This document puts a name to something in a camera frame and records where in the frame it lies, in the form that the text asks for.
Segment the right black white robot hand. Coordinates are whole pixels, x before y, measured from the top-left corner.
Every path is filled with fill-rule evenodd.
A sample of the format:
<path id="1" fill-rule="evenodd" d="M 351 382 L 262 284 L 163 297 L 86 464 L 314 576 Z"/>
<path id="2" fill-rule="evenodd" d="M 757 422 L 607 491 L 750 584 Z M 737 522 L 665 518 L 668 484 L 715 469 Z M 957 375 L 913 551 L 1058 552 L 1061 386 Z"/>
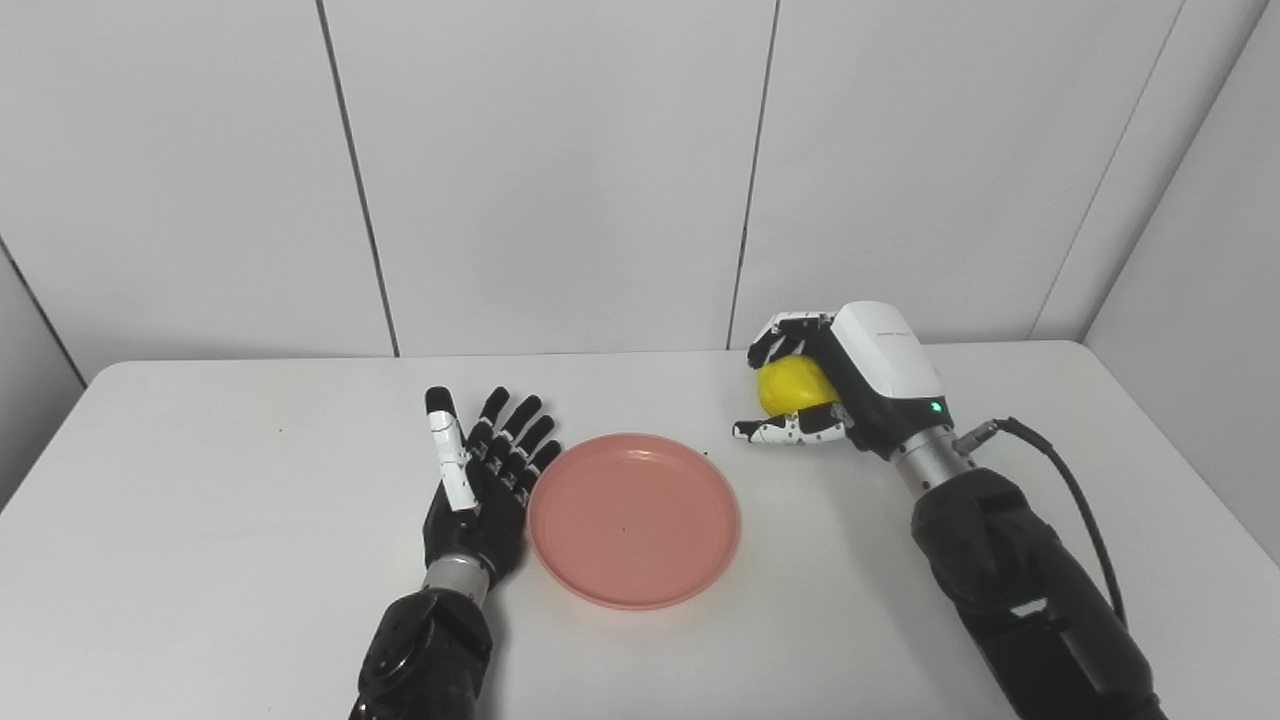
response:
<path id="1" fill-rule="evenodd" d="M 940 375 L 893 305 L 855 301 L 837 311 L 777 313 L 748 347 L 748 365 L 762 370 L 791 356 L 813 360 L 835 398 L 736 421 L 733 438 L 790 446 L 847 438 L 888 460 L 922 432 L 954 428 Z"/>

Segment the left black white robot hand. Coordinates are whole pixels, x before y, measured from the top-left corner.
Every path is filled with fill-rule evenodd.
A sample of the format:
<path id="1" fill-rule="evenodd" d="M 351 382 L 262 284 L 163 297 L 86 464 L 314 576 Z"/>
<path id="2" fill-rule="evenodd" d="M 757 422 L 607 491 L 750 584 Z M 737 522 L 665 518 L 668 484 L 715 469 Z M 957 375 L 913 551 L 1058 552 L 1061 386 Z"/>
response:
<path id="1" fill-rule="evenodd" d="M 495 587 L 524 559 L 532 491 L 563 450 L 550 437 L 556 419 L 539 396 L 512 404 L 504 387 L 493 389 L 468 429 L 444 386 L 429 388 L 424 402 L 440 470 L 422 524 L 425 564 L 472 559 Z"/>

